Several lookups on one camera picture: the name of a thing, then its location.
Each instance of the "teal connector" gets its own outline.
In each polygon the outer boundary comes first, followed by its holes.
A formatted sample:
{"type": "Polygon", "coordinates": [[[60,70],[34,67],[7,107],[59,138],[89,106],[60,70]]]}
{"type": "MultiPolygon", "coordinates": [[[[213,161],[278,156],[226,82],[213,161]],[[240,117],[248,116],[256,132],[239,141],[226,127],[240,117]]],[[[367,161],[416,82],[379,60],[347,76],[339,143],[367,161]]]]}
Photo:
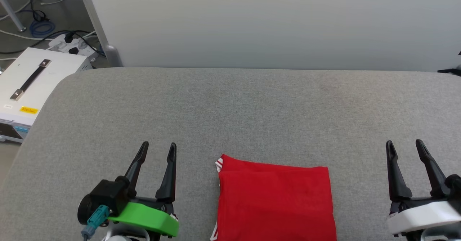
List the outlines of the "teal connector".
{"type": "Polygon", "coordinates": [[[109,217],[109,207],[106,205],[100,205],[96,211],[87,220],[87,226],[81,231],[84,240],[90,240],[98,226],[106,221],[109,217]]]}

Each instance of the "yellow label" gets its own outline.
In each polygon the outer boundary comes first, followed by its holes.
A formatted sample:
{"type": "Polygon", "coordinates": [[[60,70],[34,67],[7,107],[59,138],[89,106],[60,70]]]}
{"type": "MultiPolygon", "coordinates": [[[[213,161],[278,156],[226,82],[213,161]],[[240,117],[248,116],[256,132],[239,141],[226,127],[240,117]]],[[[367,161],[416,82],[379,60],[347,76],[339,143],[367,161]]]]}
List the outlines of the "yellow label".
{"type": "Polygon", "coordinates": [[[38,110],[36,108],[22,107],[19,111],[31,114],[37,114],[38,110]]]}

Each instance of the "black handle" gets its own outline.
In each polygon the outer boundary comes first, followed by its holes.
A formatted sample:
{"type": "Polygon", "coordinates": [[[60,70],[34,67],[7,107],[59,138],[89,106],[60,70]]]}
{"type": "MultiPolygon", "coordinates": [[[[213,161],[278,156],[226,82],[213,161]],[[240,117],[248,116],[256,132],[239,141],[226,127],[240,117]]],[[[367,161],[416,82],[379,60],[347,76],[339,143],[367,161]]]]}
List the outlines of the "black handle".
{"type": "Polygon", "coordinates": [[[138,154],[136,154],[135,159],[133,159],[133,162],[131,162],[130,167],[128,167],[128,170],[126,171],[126,174],[125,174],[125,177],[130,181],[130,185],[128,186],[128,188],[130,189],[130,192],[133,192],[134,196],[136,196],[135,189],[136,189],[136,184],[138,182],[141,165],[146,160],[148,148],[149,148],[149,142],[145,141],[141,145],[138,151],[138,154]]]}
{"type": "Polygon", "coordinates": [[[27,88],[33,83],[33,81],[40,75],[40,73],[45,70],[45,68],[48,66],[48,64],[51,62],[51,60],[45,59],[43,60],[38,68],[33,72],[32,75],[26,80],[26,82],[21,86],[20,90],[25,92],[27,88]]]}
{"type": "Polygon", "coordinates": [[[389,180],[389,199],[392,201],[406,200],[413,196],[410,188],[403,180],[402,172],[400,172],[397,164],[397,152],[395,151],[392,141],[386,143],[387,152],[387,177],[389,180]]]}
{"type": "Polygon", "coordinates": [[[165,175],[163,176],[162,184],[155,194],[158,201],[172,203],[176,196],[176,144],[171,143],[170,151],[166,159],[165,175]]]}
{"type": "Polygon", "coordinates": [[[431,197],[442,198],[449,195],[450,189],[445,186],[446,177],[421,139],[416,140],[416,149],[418,149],[420,160],[424,163],[426,171],[428,172],[429,181],[432,187],[431,197]]]}

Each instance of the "red cloth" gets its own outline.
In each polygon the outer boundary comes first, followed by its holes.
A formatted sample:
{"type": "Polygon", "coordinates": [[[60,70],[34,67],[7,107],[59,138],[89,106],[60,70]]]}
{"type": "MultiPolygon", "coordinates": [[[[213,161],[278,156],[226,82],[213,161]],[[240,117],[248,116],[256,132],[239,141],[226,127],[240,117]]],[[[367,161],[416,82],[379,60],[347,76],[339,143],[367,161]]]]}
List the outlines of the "red cloth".
{"type": "Polygon", "coordinates": [[[224,154],[216,164],[219,241],[336,241],[327,167],[259,164],[224,154]]]}

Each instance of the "metal table leg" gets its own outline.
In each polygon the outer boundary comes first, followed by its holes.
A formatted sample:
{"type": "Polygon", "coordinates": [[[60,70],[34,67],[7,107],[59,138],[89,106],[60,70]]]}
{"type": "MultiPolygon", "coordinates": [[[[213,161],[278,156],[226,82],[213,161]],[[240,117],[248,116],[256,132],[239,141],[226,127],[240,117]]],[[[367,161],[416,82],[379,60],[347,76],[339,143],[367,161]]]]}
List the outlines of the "metal table leg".
{"type": "Polygon", "coordinates": [[[23,26],[21,21],[18,19],[18,16],[16,16],[16,13],[14,13],[13,9],[11,8],[10,4],[6,0],[0,0],[0,3],[3,5],[3,8],[5,8],[6,12],[8,15],[10,15],[11,19],[13,20],[14,24],[18,28],[19,32],[23,32],[26,30],[26,27],[23,26]]]}

